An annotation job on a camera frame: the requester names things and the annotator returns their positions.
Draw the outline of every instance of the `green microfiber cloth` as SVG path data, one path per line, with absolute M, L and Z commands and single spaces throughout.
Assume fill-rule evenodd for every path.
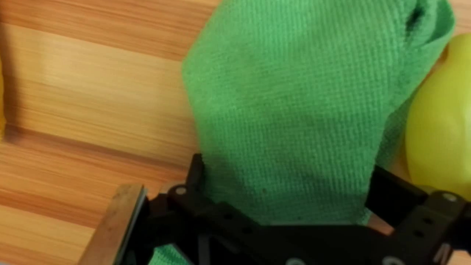
M 182 70 L 204 192 L 260 223 L 364 223 L 453 25 L 445 0 L 222 1 Z

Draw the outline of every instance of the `light wooden background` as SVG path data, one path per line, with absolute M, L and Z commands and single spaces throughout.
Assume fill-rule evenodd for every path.
M 119 184 L 183 178 L 197 145 L 177 70 L 216 1 L 0 0 L 10 123 L 92 144 L 0 142 L 0 260 L 74 263 Z M 471 32 L 471 1 L 453 4 Z

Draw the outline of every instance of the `wooden table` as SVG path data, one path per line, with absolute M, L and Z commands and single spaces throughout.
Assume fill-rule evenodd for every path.
M 0 260 L 74 263 L 119 184 L 183 178 L 197 147 L 177 70 L 216 1 L 0 1 L 23 128 L 0 144 Z M 471 1 L 453 4 L 471 32 Z

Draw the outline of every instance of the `yellow fruit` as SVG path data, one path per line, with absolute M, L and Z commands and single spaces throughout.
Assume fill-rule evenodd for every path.
M 471 35 L 450 41 L 416 91 L 406 123 L 411 182 L 471 198 Z

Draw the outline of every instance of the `green cloth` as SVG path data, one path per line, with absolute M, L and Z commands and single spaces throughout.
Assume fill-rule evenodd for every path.
M 261 223 L 364 223 L 453 25 L 445 0 L 222 1 L 182 69 L 204 192 Z

